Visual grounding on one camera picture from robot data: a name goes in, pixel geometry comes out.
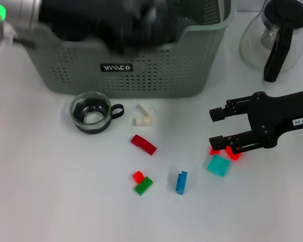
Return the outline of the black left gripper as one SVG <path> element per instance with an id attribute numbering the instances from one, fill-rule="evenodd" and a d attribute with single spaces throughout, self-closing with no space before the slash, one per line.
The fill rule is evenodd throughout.
<path id="1" fill-rule="evenodd" d="M 143 39 L 151 9 L 151 1 L 42 1 L 39 22 L 63 41 L 94 36 L 123 54 Z"/>

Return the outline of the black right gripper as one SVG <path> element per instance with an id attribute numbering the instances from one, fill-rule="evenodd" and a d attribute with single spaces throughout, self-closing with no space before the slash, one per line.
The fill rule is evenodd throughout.
<path id="1" fill-rule="evenodd" d="M 215 151 L 230 147 L 233 154 L 240 154 L 260 146 L 273 148 L 281 135 L 303 129 L 303 91 L 280 97 L 257 92 L 251 98 L 229 99 L 224 108 L 211 109 L 209 113 L 213 122 L 247 113 L 252 130 L 209 138 Z"/>

